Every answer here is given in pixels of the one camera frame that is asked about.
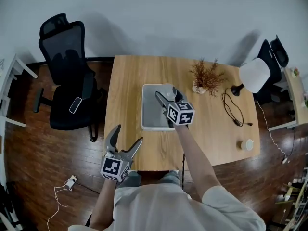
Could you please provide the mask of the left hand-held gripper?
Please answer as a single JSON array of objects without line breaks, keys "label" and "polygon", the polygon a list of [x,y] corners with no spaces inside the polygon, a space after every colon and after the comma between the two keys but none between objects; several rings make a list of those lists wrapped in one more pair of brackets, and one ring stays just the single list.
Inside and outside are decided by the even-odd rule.
[{"label": "left hand-held gripper", "polygon": [[105,138],[106,154],[102,157],[100,174],[105,178],[122,182],[131,168],[133,157],[141,147],[143,137],[137,139],[126,151],[120,151],[116,147],[121,125],[115,126]]}]

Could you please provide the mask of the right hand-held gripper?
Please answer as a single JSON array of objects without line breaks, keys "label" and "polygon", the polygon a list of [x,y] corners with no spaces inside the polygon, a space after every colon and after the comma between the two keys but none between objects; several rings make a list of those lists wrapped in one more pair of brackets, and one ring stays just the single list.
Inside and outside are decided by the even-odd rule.
[{"label": "right hand-held gripper", "polygon": [[163,115],[167,120],[169,129],[173,129],[174,125],[188,126],[193,122],[195,109],[192,104],[187,101],[187,97],[176,87],[174,87],[176,93],[175,102],[169,101],[160,92],[155,92],[155,97],[163,109]]}]

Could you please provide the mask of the clear drinking glass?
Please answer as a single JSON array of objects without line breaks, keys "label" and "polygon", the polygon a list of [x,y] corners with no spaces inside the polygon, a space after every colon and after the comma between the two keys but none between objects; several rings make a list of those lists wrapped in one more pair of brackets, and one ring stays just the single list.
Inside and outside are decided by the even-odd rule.
[{"label": "clear drinking glass", "polygon": [[169,83],[162,84],[159,91],[167,100],[175,100],[177,89]]}]

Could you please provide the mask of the white ceramic cup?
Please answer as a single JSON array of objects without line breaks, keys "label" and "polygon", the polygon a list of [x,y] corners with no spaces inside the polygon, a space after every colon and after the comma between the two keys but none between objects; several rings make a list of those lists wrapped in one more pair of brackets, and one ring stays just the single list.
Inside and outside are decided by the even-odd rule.
[{"label": "white ceramic cup", "polygon": [[237,141],[237,146],[243,151],[252,151],[254,148],[254,141],[252,139]]}]

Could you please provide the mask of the person's left forearm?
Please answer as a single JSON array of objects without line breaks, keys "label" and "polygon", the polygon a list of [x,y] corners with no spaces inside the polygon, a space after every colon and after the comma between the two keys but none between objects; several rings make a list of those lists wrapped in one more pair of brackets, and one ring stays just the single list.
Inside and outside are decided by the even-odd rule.
[{"label": "person's left forearm", "polygon": [[90,228],[102,231],[113,222],[116,181],[105,180],[90,218]]}]

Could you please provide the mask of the person's right forearm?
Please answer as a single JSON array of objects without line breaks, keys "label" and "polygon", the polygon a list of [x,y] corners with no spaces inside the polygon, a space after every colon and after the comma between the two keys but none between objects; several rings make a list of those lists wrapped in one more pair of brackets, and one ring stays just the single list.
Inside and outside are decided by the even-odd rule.
[{"label": "person's right forearm", "polygon": [[193,135],[185,125],[174,126],[179,137],[188,169],[200,198],[205,192],[214,186],[219,186],[214,169],[208,158],[203,153]]}]

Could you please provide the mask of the white grey rectangular tray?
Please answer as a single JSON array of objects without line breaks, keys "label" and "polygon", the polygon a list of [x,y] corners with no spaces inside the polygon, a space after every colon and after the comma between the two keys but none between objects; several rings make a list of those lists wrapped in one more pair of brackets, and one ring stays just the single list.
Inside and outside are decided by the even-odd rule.
[{"label": "white grey rectangular tray", "polygon": [[155,97],[162,84],[144,84],[142,87],[141,128],[145,131],[173,131],[169,129],[163,109]]}]

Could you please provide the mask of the dried brown potted plant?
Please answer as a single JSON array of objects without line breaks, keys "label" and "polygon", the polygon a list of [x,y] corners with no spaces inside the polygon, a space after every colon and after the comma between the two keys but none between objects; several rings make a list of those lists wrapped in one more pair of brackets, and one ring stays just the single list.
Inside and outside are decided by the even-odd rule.
[{"label": "dried brown potted plant", "polygon": [[224,71],[218,72],[217,59],[210,66],[207,66],[204,58],[201,58],[194,62],[189,72],[194,76],[193,92],[197,94],[208,93],[211,97],[217,96],[220,85],[227,80],[224,76]]}]

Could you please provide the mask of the person's grey trousers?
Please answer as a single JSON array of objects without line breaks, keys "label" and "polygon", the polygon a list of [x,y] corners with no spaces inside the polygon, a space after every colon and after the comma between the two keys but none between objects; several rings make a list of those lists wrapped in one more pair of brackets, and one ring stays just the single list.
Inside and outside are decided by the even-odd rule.
[{"label": "person's grey trousers", "polygon": [[[126,187],[140,187],[142,182],[142,176],[137,171],[130,171],[125,179],[117,185],[117,189]],[[169,171],[162,178],[154,180],[149,184],[166,184],[171,183],[180,186],[180,177],[177,171]]]}]

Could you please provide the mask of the black smartphone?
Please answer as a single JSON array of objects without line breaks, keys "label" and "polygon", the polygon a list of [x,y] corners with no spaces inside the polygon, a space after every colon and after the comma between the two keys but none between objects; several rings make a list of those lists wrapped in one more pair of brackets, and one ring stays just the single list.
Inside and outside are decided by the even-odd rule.
[{"label": "black smartphone", "polygon": [[80,106],[81,102],[82,99],[80,97],[76,97],[69,108],[69,112],[74,114],[77,111],[78,107]]}]

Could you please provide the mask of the white floor charger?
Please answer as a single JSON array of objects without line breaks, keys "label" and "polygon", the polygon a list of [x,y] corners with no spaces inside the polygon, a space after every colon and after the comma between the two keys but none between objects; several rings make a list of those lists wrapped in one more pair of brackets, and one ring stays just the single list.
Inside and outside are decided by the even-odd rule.
[{"label": "white floor charger", "polygon": [[74,184],[77,182],[77,177],[75,175],[72,175],[66,182],[66,186],[71,189]]}]

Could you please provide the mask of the person's white shirt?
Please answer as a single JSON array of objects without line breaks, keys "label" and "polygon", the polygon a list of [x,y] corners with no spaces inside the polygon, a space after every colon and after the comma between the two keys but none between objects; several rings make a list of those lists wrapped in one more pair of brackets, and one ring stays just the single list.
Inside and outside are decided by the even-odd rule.
[{"label": "person's white shirt", "polygon": [[115,191],[112,224],[104,231],[265,231],[259,215],[222,186],[202,201],[173,183],[125,187]]}]

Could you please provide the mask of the white shade table lamp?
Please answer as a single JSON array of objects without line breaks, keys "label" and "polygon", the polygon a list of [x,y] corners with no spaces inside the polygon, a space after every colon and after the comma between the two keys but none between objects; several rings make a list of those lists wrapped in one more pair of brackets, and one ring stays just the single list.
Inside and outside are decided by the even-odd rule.
[{"label": "white shade table lamp", "polygon": [[267,64],[260,58],[256,58],[239,68],[239,78],[241,84],[233,85],[231,92],[234,96],[239,96],[245,87],[251,93],[258,93],[270,77],[270,70]]}]

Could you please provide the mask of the black mesh office chair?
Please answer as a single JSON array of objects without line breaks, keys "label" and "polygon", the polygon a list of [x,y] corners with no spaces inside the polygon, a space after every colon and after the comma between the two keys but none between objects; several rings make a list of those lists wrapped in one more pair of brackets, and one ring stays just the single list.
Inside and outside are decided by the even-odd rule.
[{"label": "black mesh office chair", "polygon": [[[85,28],[81,21],[69,22],[65,13],[46,20],[39,31],[39,48],[46,60],[52,80],[56,84],[53,98],[43,96],[44,89],[37,91],[33,111],[42,104],[51,108],[50,126],[56,130],[76,130],[87,127],[90,141],[98,138],[99,107],[107,90],[97,87],[95,72],[85,57]],[[76,97],[82,102],[72,114],[69,108]]]}]

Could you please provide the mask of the black headrest office chair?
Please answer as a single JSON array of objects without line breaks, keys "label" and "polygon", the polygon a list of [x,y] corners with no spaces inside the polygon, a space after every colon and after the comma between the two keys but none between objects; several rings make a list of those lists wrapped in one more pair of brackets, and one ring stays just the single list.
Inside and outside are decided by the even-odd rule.
[{"label": "black headrest office chair", "polygon": [[257,58],[263,60],[269,68],[270,77],[258,93],[253,94],[255,101],[260,105],[272,102],[274,84],[282,79],[282,68],[287,67],[289,57],[278,35],[270,43],[264,40]]}]

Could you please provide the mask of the light wooden desk white legs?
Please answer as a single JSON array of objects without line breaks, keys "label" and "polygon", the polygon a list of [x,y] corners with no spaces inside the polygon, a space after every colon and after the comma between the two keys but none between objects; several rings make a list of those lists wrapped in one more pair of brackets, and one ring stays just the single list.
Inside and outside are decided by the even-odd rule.
[{"label": "light wooden desk white legs", "polygon": [[282,91],[288,90],[293,102],[293,109],[295,112],[295,119],[288,123],[284,123],[275,127],[269,128],[270,131],[278,130],[281,128],[294,128],[299,125],[308,124],[308,108],[305,105],[304,99],[304,86],[300,76],[293,77],[293,71],[290,68],[285,68],[283,73],[286,78],[286,85]]}]

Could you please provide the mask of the pale yellow wooden rack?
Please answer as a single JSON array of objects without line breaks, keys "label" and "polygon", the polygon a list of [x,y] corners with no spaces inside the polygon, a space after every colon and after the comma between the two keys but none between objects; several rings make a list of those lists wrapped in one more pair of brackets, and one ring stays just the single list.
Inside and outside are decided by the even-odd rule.
[{"label": "pale yellow wooden rack", "polygon": [[303,175],[297,182],[285,185],[287,192],[283,200],[276,204],[292,203],[293,214],[290,219],[286,218],[282,224],[283,231],[300,231],[300,227],[308,221],[308,153],[305,153],[305,166]]}]

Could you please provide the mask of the white frame table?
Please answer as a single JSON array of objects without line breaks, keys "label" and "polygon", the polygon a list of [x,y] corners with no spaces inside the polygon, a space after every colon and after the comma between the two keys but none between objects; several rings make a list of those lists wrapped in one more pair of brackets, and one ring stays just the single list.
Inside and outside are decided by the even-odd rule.
[{"label": "white frame table", "polygon": [[26,124],[9,119],[7,117],[10,98],[8,93],[13,80],[17,80],[17,75],[21,75],[23,71],[28,72],[33,78],[38,78],[35,74],[16,54],[10,55],[4,59],[0,59],[0,125],[6,122],[26,127]]}]

